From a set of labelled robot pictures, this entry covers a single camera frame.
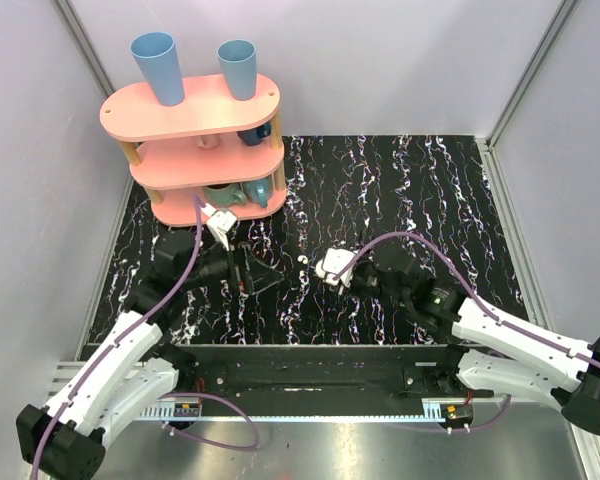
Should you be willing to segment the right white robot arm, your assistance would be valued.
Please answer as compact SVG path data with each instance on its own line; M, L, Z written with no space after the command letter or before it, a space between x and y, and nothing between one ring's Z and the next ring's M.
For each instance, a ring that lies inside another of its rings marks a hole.
M415 263L383 271L359 260L346 272L345 284L355 296L396 301L409 321L448 346L444 365L433 374L443 395L468 388L518 396L600 436L600 337L587 342L543 329Z

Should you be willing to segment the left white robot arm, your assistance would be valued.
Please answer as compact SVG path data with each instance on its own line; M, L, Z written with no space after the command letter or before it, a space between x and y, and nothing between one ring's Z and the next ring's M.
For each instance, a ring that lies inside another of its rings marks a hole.
M27 405L17 416L31 476L92 478L113 440L143 410L167 394L201 390L195 356L166 339L190 290L225 282L251 296L282 279L246 243L201 249L188 232L160 240L152 267L92 357L44 406Z

